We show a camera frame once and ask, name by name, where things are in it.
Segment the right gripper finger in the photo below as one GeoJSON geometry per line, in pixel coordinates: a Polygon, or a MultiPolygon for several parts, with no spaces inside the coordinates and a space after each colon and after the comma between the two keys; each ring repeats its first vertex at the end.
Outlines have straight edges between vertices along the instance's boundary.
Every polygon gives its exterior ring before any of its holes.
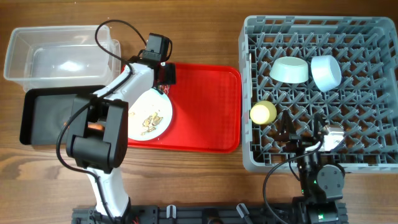
{"type": "Polygon", "coordinates": [[[280,135],[295,134],[295,127],[287,110],[283,110],[282,112],[281,124],[278,128],[278,132],[280,135]]]}
{"type": "Polygon", "coordinates": [[[313,137],[315,139],[320,139],[320,137],[322,135],[322,129],[324,126],[325,126],[325,120],[323,119],[323,117],[319,113],[314,114],[313,137]]]}

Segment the yellow cup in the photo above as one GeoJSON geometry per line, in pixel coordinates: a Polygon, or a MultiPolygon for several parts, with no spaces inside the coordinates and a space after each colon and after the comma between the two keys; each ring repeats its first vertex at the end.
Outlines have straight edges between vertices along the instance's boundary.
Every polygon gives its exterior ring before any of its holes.
{"type": "Polygon", "coordinates": [[[276,119],[277,109],[269,101],[259,101],[251,108],[249,116],[255,124],[269,124],[276,119]]]}

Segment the light blue plate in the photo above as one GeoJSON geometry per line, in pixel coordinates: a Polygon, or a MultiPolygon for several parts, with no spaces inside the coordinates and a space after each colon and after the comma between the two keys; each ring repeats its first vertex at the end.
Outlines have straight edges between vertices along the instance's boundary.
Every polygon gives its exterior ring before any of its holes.
{"type": "Polygon", "coordinates": [[[149,141],[159,137],[171,123],[173,108],[165,93],[151,88],[128,111],[128,138],[149,141]]]}

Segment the food scraps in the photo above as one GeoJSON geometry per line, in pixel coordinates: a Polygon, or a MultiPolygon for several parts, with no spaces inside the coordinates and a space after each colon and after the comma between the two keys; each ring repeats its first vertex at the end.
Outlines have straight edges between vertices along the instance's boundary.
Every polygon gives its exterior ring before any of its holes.
{"type": "Polygon", "coordinates": [[[129,134],[144,136],[155,131],[162,122],[163,116],[161,110],[129,110],[128,113],[128,131],[129,134]]]}

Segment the green bowl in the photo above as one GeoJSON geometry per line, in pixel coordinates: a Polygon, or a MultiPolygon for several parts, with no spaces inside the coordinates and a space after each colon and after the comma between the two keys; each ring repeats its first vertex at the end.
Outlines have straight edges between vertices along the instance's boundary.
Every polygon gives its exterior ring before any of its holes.
{"type": "Polygon", "coordinates": [[[308,80],[308,64],[297,57],[281,57],[275,60],[270,77],[278,82],[298,84],[308,80]]]}

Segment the light blue bowl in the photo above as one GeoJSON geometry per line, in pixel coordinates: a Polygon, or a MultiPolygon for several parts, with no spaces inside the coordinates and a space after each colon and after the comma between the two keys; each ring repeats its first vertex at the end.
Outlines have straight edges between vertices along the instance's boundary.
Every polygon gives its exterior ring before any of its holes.
{"type": "Polygon", "coordinates": [[[341,69],[333,56],[316,56],[312,58],[310,67],[313,81],[320,91],[330,91],[341,83],[341,69]]]}

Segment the orange carrot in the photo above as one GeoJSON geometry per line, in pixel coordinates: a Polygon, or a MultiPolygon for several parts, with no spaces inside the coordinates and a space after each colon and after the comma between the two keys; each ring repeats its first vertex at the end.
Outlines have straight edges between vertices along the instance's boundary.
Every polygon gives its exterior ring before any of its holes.
{"type": "Polygon", "coordinates": [[[89,127],[90,129],[96,129],[96,130],[100,130],[100,131],[103,131],[103,130],[104,130],[104,126],[103,126],[103,125],[101,125],[101,124],[96,124],[96,123],[91,123],[91,124],[88,125],[88,127],[89,127]]]}

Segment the red candy wrapper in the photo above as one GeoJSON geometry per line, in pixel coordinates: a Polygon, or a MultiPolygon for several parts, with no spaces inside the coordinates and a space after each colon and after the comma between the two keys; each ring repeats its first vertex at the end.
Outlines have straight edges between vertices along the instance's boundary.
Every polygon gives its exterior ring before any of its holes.
{"type": "Polygon", "coordinates": [[[161,94],[169,94],[170,91],[170,85],[158,85],[157,89],[160,91],[161,94]]]}

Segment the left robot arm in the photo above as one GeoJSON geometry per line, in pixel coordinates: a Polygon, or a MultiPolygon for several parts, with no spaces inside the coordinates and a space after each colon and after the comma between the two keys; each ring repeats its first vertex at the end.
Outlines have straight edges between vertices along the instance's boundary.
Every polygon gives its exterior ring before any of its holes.
{"type": "Polygon", "coordinates": [[[172,41],[151,33],[145,45],[109,85],[75,97],[72,115],[58,136],[67,139],[67,156],[76,162],[73,170],[89,177],[97,200],[94,217],[105,223],[125,222],[131,206],[120,170],[129,107],[146,91],[176,82],[175,65],[166,63],[172,41]]]}

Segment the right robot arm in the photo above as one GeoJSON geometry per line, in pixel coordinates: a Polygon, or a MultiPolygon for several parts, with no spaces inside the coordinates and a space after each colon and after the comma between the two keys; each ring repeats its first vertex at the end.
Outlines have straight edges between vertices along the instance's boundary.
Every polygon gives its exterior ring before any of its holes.
{"type": "Polygon", "coordinates": [[[345,170],[337,163],[322,162],[321,153],[338,147],[345,132],[326,124],[319,114],[313,122],[313,135],[302,136],[296,133],[288,111],[282,112],[276,140],[285,143],[285,151],[295,153],[302,190],[302,196],[293,198],[284,218],[289,223],[342,223],[336,201],[343,198],[345,170]]]}

